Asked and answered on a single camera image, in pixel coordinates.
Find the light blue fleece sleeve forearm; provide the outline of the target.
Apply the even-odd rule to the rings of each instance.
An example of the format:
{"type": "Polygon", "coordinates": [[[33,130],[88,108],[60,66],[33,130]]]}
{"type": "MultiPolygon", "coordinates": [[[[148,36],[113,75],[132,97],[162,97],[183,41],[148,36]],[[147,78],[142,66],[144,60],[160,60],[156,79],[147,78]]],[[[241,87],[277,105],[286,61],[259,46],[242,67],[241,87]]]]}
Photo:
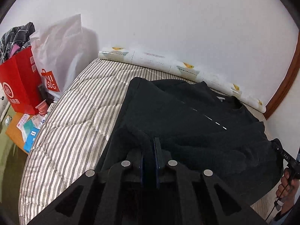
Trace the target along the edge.
{"type": "Polygon", "coordinates": [[[281,211],[279,211],[276,216],[271,220],[269,223],[270,225],[281,225],[287,216],[290,214],[292,208],[294,207],[294,200],[289,200],[286,201],[282,208],[281,211]]]}

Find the person's right hand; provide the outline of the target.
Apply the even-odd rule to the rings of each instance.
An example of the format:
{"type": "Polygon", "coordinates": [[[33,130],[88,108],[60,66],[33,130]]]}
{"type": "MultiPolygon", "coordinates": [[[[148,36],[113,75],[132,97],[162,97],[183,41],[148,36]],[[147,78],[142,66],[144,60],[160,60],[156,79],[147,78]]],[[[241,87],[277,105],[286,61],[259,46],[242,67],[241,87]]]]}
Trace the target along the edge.
{"type": "Polygon", "coordinates": [[[284,205],[282,206],[282,210],[289,210],[294,205],[295,196],[297,190],[299,189],[298,179],[292,179],[291,181],[288,181],[290,174],[290,169],[285,168],[283,177],[281,178],[281,183],[276,191],[276,196],[278,198],[286,199],[284,205]]]}

